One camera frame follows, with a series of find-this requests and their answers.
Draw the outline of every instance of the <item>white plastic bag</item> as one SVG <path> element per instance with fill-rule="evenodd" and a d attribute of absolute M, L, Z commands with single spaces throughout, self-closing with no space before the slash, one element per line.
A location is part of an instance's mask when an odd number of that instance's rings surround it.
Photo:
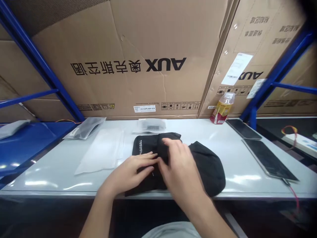
<path fill-rule="evenodd" d="M 139 119 L 138 126 L 133 133 L 152 132 L 164 133 L 166 132 L 166 119 L 146 118 Z"/>
<path fill-rule="evenodd" d="M 81 160 L 75 175 L 116 167 L 122 156 L 124 131 L 119 128 L 101 129 Z"/>
<path fill-rule="evenodd" d="M 82 124 L 64 136 L 63 139 L 87 139 L 92 135 L 92 131 L 96 131 L 106 117 L 88 117 Z"/>
<path fill-rule="evenodd" d="M 4 139 L 14 135 L 22 127 L 25 127 L 31 120 L 16 121 L 0 127 L 0 139 Z"/>

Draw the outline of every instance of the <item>black fabric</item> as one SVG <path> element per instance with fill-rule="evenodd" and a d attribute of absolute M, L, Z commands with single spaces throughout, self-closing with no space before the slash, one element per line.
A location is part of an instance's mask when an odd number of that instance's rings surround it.
<path fill-rule="evenodd" d="M 161 156 L 164 161 L 167 160 L 168 162 L 168 147 L 164 145 L 162 138 L 180 139 L 180 137 L 180 134 L 174 132 L 161 133 L 151 136 L 137 136 L 133 143 L 132 155 L 146 154 L 152 151 L 154 154 L 158 153 L 158 156 Z M 159 166 L 155 164 L 153 167 L 154 170 L 152 173 L 149 174 L 149 176 L 147 176 L 137 187 L 125 192 L 124 195 L 126 197 L 155 189 L 167 189 L 159 171 Z"/>
<path fill-rule="evenodd" d="M 151 136 L 137 136 L 134 140 L 132 155 L 146 154 L 153 151 L 162 157 L 166 164 L 168 161 L 168 147 L 162 142 L 162 138 L 180 139 L 177 133 L 162 133 Z M 189 146 L 206 190 L 210 197 L 218 195 L 226 185 L 226 178 L 219 157 L 198 141 Z M 166 190 L 163 177 L 157 164 L 153 172 L 147 176 L 136 188 L 125 192 L 125 196 L 147 192 L 155 189 Z"/>
<path fill-rule="evenodd" d="M 221 193 L 226 186 L 224 168 L 219 157 L 198 141 L 189 146 L 196 162 L 202 183 L 209 197 Z"/>

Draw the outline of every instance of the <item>cable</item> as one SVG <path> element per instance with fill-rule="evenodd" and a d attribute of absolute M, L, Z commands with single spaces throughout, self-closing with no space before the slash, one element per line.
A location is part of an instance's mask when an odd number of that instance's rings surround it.
<path fill-rule="evenodd" d="M 299 214 L 299 199 L 298 199 L 294 189 L 291 186 L 289 186 L 289 187 L 290 187 L 291 191 L 293 192 L 295 199 L 296 199 L 296 213 L 298 215 Z"/>
<path fill-rule="evenodd" d="M 61 120 L 58 120 L 56 122 L 59 122 L 59 121 L 71 121 L 71 122 L 74 122 L 73 120 L 68 120 L 68 119 L 61 119 Z"/>
<path fill-rule="evenodd" d="M 284 178 L 282 178 L 282 181 L 285 183 L 286 186 L 288 186 L 290 188 L 290 190 L 293 192 L 294 197 L 296 199 L 296 214 L 293 214 L 293 218 L 295 218 L 296 215 L 299 215 L 299 199 L 298 199 L 294 189 L 292 188 L 291 184 Z"/>
<path fill-rule="evenodd" d="M 298 130 L 297 130 L 296 127 L 293 127 L 293 126 L 288 125 L 288 126 L 285 126 L 285 127 L 281 130 L 281 132 L 282 132 L 284 135 L 289 135 L 289 134 L 286 134 L 286 133 L 285 133 L 285 128 L 288 128 L 288 127 L 290 127 L 290 128 L 293 129 L 293 132 L 294 132 L 294 134 L 295 134 L 295 140 L 294 140 L 293 146 L 292 146 L 291 148 L 287 149 L 286 151 L 289 151 L 289 150 L 292 150 L 292 149 L 295 148 L 296 143 L 297 143 L 297 133 L 298 133 Z"/>

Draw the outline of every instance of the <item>cardboard box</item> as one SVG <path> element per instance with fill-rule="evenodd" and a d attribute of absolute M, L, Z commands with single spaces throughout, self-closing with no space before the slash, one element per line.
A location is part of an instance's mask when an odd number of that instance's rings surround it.
<path fill-rule="evenodd" d="M 21 96 L 50 90 L 14 41 L 0 41 L 0 76 Z M 57 99 L 55 94 L 44 98 Z M 9 98 L 0 95 L 0 99 Z"/>
<path fill-rule="evenodd" d="M 0 41 L 0 99 L 13 99 L 50 90 L 23 52 L 13 41 Z M 16 120 L 57 121 L 71 119 L 55 94 L 0 109 L 0 123 Z"/>
<path fill-rule="evenodd" d="M 0 24 L 0 40 L 12 40 L 10 35 L 7 33 L 7 31 L 3 28 L 1 24 Z"/>
<path fill-rule="evenodd" d="M 0 124 L 18 120 L 38 121 L 27 109 L 19 104 L 0 108 Z"/>
<path fill-rule="evenodd" d="M 244 0 L 240 1 L 228 37 L 216 67 L 210 70 L 209 84 L 199 117 L 209 118 L 213 107 L 227 91 L 236 93 L 231 117 L 238 117 L 251 99 L 248 93 L 258 79 L 265 79 L 287 46 L 295 39 L 305 22 L 296 1 Z M 223 80 L 239 53 L 253 55 L 234 85 Z"/>
<path fill-rule="evenodd" d="M 298 60 L 281 83 L 317 88 L 317 44 Z M 258 115 L 316 115 L 317 95 L 275 88 L 258 110 Z"/>
<path fill-rule="evenodd" d="M 124 119 L 197 116 L 237 2 L 8 4 L 84 116 Z"/>

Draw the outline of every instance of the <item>power strip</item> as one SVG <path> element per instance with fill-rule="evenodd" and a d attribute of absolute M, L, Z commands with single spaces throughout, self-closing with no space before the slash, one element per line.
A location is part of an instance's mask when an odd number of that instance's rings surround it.
<path fill-rule="evenodd" d="M 295 140 L 295 134 L 285 135 L 282 138 L 282 140 L 293 145 Z M 317 142 L 297 134 L 295 147 L 317 158 Z"/>

